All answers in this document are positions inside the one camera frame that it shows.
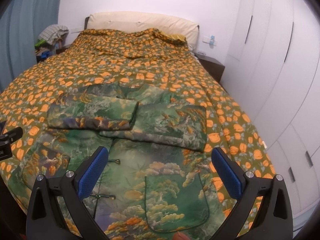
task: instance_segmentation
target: striped cloth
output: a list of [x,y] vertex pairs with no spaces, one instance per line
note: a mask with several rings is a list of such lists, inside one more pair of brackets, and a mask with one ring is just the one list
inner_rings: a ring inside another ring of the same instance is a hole
[[61,38],[64,34],[69,33],[68,27],[64,25],[52,24],[40,33],[38,39],[44,39],[50,45],[53,45],[57,39]]

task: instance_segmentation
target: white wall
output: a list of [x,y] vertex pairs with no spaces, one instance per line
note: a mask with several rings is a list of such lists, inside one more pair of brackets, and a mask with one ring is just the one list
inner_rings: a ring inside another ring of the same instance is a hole
[[[59,24],[69,29],[83,27],[85,17],[103,11],[141,11],[182,17],[199,23],[197,51],[221,63],[230,46],[240,0],[60,0]],[[203,36],[215,36],[217,46],[210,48]],[[69,34],[70,44],[77,33]]]

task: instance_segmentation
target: bedsheet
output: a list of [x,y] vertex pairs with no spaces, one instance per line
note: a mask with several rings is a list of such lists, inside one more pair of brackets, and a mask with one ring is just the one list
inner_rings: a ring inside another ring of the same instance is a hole
[[[225,216],[235,200],[229,197],[210,163],[214,147],[221,147],[244,171],[253,171],[258,177],[273,177],[274,167],[255,126],[191,55],[185,41],[167,37],[157,29],[138,33],[85,30],[67,51],[20,74],[0,97],[0,118],[7,120],[4,132],[16,126],[24,130],[23,137],[12,144],[14,156],[1,162],[0,170],[25,212],[31,190],[23,184],[22,178],[11,177],[11,174],[19,168],[23,156],[46,128],[49,105],[63,92],[71,92],[79,86],[113,82],[130,85],[133,81],[175,92],[192,104],[206,107],[204,153],[211,174],[203,182],[203,189],[204,194],[212,194],[219,200]],[[187,158],[184,165],[191,167],[193,162]],[[25,191],[19,190],[19,195],[15,194],[10,185],[24,187]],[[261,198],[257,198],[241,234],[252,225],[260,202]]]

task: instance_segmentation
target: wall outlet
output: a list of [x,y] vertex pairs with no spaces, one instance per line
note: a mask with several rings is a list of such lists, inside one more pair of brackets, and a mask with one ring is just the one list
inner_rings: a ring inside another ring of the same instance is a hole
[[70,33],[79,33],[82,32],[84,30],[83,27],[78,27],[78,28],[74,28],[70,30]]

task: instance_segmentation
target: finger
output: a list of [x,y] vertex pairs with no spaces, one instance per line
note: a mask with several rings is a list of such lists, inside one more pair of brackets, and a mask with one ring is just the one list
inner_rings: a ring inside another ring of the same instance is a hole
[[190,240],[184,233],[177,232],[173,235],[172,240]]

